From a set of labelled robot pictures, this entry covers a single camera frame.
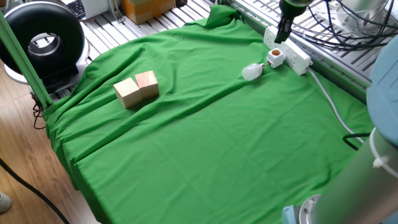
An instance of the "wooden cube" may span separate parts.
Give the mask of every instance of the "wooden cube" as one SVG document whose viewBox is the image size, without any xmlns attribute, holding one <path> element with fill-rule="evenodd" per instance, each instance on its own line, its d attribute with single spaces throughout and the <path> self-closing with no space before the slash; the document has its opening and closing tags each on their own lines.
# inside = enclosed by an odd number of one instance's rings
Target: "wooden cube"
<svg viewBox="0 0 398 224">
<path fill-rule="evenodd" d="M 159 85 L 154 71 L 137 74 L 136 80 L 143 100 L 159 96 Z"/>
<path fill-rule="evenodd" d="M 132 78 L 113 85 L 116 97 L 125 109 L 137 105 L 142 101 L 141 91 Z"/>
</svg>

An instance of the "light bulb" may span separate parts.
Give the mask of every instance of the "light bulb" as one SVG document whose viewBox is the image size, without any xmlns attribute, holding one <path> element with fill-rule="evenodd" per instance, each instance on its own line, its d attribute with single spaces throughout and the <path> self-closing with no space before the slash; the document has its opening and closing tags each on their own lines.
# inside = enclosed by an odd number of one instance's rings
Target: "light bulb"
<svg viewBox="0 0 398 224">
<path fill-rule="evenodd" d="M 257 77 L 260 77 L 265 68 L 266 66 L 263 63 L 253 63 L 242 70 L 242 76 L 245 80 L 251 81 Z"/>
</svg>

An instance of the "cardboard box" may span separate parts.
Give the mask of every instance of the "cardboard box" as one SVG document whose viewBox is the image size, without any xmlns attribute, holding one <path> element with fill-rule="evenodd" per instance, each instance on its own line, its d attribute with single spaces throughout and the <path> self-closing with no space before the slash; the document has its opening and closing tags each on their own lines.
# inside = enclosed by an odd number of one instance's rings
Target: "cardboard box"
<svg viewBox="0 0 398 224">
<path fill-rule="evenodd" d="M 122 0 L 124 13 L 136 24 L 160 16 L 175 6 L 175 0 Z"/>
</svg>

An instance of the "black cable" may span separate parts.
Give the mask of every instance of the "black cable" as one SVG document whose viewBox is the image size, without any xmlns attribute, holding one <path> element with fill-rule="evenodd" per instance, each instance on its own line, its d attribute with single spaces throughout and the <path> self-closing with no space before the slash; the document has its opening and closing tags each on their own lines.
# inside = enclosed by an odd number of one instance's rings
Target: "black cable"
<svg viewBox="0 0 398 224">
<path fill-rule="evenodd" d="M 35 117 L 35 123 L 33 124 L 33 127 L 36 130 L 44 129 L 45 125 L 44 125 L 44 127 L 40 127 L 40 128 L 36 127 L 37 119 L 43 117 L 43 111 L 40 108 L 40 106 L 39 106 L 40 103 L 37 100 L 37 98 L 35 97 L 35 95 L 33 95 L 32 93 L 31 93 L 31 95 L 32 95 L 32 99 L 35 101 L 35 105 L 33 106 L 33 116 Z"/>
<path fill-rule="evenodd" d="M 347 135 L 343 136 L 343 141 L 347 145 L 349 145 L 350 147 L 352 147 L 353 149 L 355 149 L 357 151 L 358 147 L 356 147 L 353 143 L 349 142 L 348 139 L 349 138 L 357 138 L 357 137 L 369 137 L 370 135 L 371 135 L 371 133 L 347 134 Z"/>
<path fill-rule="evenodd" d="M 64 224 L 69 224 L 69 221 L 65 218 L 65 216 L 62 214 L 62 212 L 41 192 L 39 192 L 36 188 L 28 184 L 24 179 L 20 178 L 1 158 L 0 158 L 0 166 L 4 168 L 4 170 L 7 171 L 13 177 L 16 179 L 20 184 L 22 184 L 24 187 L 28 188 L 30 191 L 35 193 L 37 196 L 39 196 L 47 205 L 52 208 L 52 210 L 55 211 L 55 213 L 61 218 L 61 220 L 64 222 Z"/>
<path fill-rule="evenodd" d="M 393 35 L 396 35 L 396 33 L 390 33 L 390 34 L 383 34 L 384 29 L 386 28 L 385 24 L 388 23 L 389 17 L 391 15 L 391 11 L 392 11 L 392 4 L 390 4 L 390 8 L 387 12 L 386 18 L 384 20 L 384 23 L 382 24 L 382 27 L 379 29 L 379 32 L 376 35 L 369 35 L 368 37 L 346 37 L 343 35 L 340 35 L 338 33 L 335 32 L 334 28 L 333 28 L 333 23 L 331 22 L 331 14 L 330 14 L 330 8 L 329 8 L 329 4 L 328 1 L 326 2 L 326 7 L 328 8 L 328 18 L 329 18 L 329 24 L 330 24 L 330 28 L 327 28 L 326 26 L 324 26 L 313 14 L 311 8 L 309 7 L 309 10 L 311 12 L 312 17 L 315 19 L 315 21 L 320 24 L 325 30 L 329 30 L 332 32 L 334 38 L 336 38 L 338 40 L 339 43 L 334 43 L 334 42 L 330 42 L 327 40 L 322 40 L 316 37 L 312 37 L 311 35 L 305 35 L 301 32 L 297 32 L 294 31 L 294 33 L 296 33 L 297 35 L 300 35 L 301 37 L 303 37 L 304 39 L 306 39 L 307 41 L 313 43 L 313 44 L 317 44 L 320 45 L 322 47 L 328 48 L 330 50 L 360 50 L 360 49 L 368 49 L 368 48 L 373 48 L 373 47 L 382 47 L 387 45 L 387 43 L 378 43 L 378 44 L 374 44 L 374 42 L 380 38 L 380 37 L 392 37 Z M 341 38 L 344 38 L 345 41 L 347 41 L 348 39 L 354 39 L 354 40 L 364 40 L 364 39 L 371 39 L 368 42 L 365 42 L 363 44 L 358 43 L 358 44 L 347 44 L 346 42 L 342 41 Z"/>
<path fill-rule="evenodd" d="M 352 9 L 347 7 L 345 4 L 343 4 L 341 1 L 338 1 L 338 2 L 343 8 L 347 9 L 350 13 L 354 14 L 356 17 L 360 18 L 361 20 L 363 20 L 365 22 L 368 22 L 368 23 L 371 23 L 371 24 L 374 24 L 374 25 L 378 25 L 378 26 L 384 26 L 384 27 L 388 27 L 388 28 L 398 29 L 397 26 L 392 26 L 392 25 L 389 25 L 389 24 L 381 24 L 379 22 L 374 22 L 372 20 L 365 19 L 365 18 L 361 17 L 360 15 L 358 15 L 356 12 L 354 12 Z"/>
<path fill-rule="evenodd" d="M 319 25 L 321 25 L 325 30 L 330 31 L 329 28 L 327 28 L 324 24 L 322 24 L 322 23 L 318 20 L 318 18 L 314 15 L 314 13 L 313 13 L 313 11 L 312 11 L 312 9 L 311 9 L 310 6 L 308 7 L 308 10 L 310 11 L 311 16 L 313 17 L 313 19 L 315 20 L 315 22 L 317 22 Z M 342 10 L 344 10 L 345 13 L 347 13 L 350 17 L 352 17 L 352 18 L 355 20 L 355 22 L 356 22 L 356 24 L 357 24 L 357 27 L 358 27 L 358 31 L 359 31 L 361 34 L 366 35 L 366 36 L 368 36 L 368 37 L 348 37 L 348 36 L 345 36 L 345 35 L 336 34 L 337 36 L 342 37 L 342 38 L 347 38 L 347 39 L 350 39 L 350 40 L 371 39 L 371 38 L 373 38 L 373 37 L 376 36 L 376 35 L 367 34 L 367 33 L 364 33 L 363 31 L 361 31 L 361 29 L 359 28 L 359 22 L 358 22 L 358 20 L 357 20 L 354 16 L 352 16 L 349 12 L 347 12 L 345 8 L 342 7 Z M 398 33 L 380 34 L 380 35 L 378 35 L 377 37 L 392 37 L 392 36 L 395 36 L 395 35 L 397 35 L 397 34 L 398 34 Z"/>
</svg>

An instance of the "socket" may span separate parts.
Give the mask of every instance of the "socket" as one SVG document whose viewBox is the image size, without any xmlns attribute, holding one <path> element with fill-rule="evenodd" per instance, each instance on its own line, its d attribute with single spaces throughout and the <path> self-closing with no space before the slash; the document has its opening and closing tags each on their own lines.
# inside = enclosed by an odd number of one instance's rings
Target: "socket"
<svg viewBox="0 0 398 224">
<path fill-rule="evenodd" d="M 286 62 L 289 67 L 298 75 L 303 75 L 311 65 L 311 57 L 290 39 L 287 39 L 281 44 L 275 43 L 274 41 L 277 33 L 278 29 L 276 27 L 267 27 L 266 33 L 264 34 L 264 44 L 270 49 L 280 49 L 287 56 Z"/>
</svg>

